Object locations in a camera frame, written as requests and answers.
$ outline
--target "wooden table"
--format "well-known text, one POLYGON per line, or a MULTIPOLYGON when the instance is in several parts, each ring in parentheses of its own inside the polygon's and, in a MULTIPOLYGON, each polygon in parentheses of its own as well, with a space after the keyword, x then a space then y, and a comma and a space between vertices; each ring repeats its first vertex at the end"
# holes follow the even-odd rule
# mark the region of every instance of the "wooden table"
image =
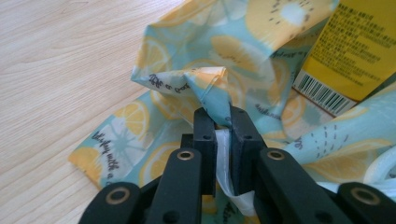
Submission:
POLYGON ((77 223, 97 193, 67 161, 146 89, 143 31, 182 0, 0 3, 0 223, 77 223))

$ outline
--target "yellow package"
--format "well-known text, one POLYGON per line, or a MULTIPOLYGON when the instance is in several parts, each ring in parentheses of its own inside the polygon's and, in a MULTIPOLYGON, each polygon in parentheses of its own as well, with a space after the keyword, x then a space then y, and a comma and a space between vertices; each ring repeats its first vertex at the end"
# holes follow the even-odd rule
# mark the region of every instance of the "yellow package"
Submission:
POLYGON ((338 116, 396 71, 396 1, 344 0, 293 83, 338 116))

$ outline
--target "barcode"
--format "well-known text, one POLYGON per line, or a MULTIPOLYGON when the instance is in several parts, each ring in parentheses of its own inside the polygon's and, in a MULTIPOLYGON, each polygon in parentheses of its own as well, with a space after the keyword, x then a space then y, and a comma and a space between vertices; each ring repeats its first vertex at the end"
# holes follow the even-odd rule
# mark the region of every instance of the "barcode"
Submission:
POLYGON ((335 116, 338 116, 356 104, 356 102, 333 91, 304 71, 297 76, 293 87, 335 116))

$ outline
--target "drawstring bag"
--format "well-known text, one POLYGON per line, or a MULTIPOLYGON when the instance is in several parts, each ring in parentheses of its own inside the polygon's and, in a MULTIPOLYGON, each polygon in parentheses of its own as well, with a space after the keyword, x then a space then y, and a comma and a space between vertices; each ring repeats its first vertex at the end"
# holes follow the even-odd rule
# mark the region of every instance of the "drawstring bag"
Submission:
MULTIPOLYGON (((196 109, 230 127, 233 105, 248 112, 268 147, 287 150, 321 186, 359 181, 395 199, 396 83, 335 119, 291 88, 336 5, 186 1, 146 29, 132 81, 151 90, 105 120, 69 160, 99 189, 120 181, 142 187, 192 133, 196 109)), ((251 195, 229 190, 229 146, 220 148, 217 197, 203 196, 203 222, 258 222, 251 195)))

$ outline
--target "wood grain surface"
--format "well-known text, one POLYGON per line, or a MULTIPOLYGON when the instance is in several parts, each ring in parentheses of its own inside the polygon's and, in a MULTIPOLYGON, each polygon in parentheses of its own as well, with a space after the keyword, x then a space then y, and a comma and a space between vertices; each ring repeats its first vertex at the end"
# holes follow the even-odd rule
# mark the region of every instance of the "wood grain surface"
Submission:
POLYGON ((149 23, 181 0, 0 2, 0 223, 77 223, 97 189, 67 161, 146 89, 130 81, 149 23))

